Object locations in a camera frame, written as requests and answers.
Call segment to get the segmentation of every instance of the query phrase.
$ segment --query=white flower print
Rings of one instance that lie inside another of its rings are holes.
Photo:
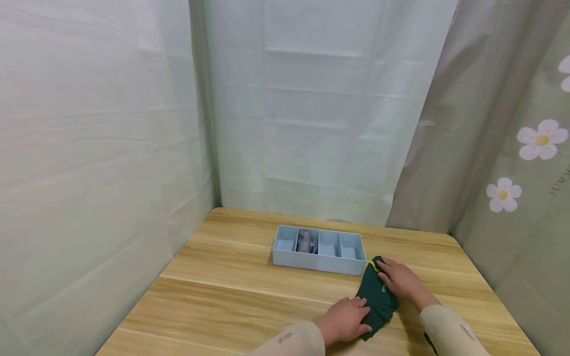
[[[564,58],[562,62],[560,62],[558,70],[562,73],[570,74],[570,56]],[[562,90],[570,92],[570,76],[562,82]]]
[[[487,186],[487,196],[491,198],[489,209],[494,212],[515,211],[518,207],[515,198],[520,197],[523,189],[520,186],[513,185],[512,180],[507,177],[499,179],[497,185],[489,184]]]
[[[548,119],[539,123],[538,131],[532,128],[521,128],[516,138],[519,142],[526,144],[519,151],[519,156],[523,159],[527,161],[536,157],[551,159],[558,152],[556,145],[568,138],[568,130],[559,129],[558,121]]]

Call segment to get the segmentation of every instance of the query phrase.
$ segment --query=sleeve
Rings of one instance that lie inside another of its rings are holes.
[[[309,321],[286,328],[246,356],[325,356],[324,340],[317,326]]]
[[[439,356],[489,356],[469,325],[451,309],[430,305],[420,319]]]

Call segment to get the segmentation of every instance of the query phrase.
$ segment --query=green sock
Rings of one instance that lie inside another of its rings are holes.
[[[367,265],[360,289],[356,293],[356,296],[366,298],[367,306],[371,309],[370,313],[362,320],[362,324],[370,325],[372,328],[371,332],[362,335],[364,341],[370,339],[384,324],[389,322],[394,311],[398,308],[398,299],[376,272],[376,269],[383,272],[376,263],[380,259],[381,256],[376,256],[372,259],[374,266],[371,263]]]

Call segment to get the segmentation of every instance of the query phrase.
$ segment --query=wooden table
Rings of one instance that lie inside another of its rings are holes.
[[[457,242],[448,235],[216,208],[101,348],[99,356],[222,356],[255,349],[286,326],[354,296],[360,277],[275,266],[280,224],[357,232],[368,257],[409,265],[495,356],[538,355]],[[429,355],[417,312],[401,303],[368,342],[327,355]]]

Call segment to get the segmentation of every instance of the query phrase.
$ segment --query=yellow flower center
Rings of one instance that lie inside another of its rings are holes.
[[[546,144],[550,141],[550,138],[546,135],[540,135],[536,138],[536,144],[539,146],[546,146]]]
[[[508,193],[506,190],[501,190],[500,192],[497,193],[497,196],[499,197],[500,200],[505,200],[508,197]]]

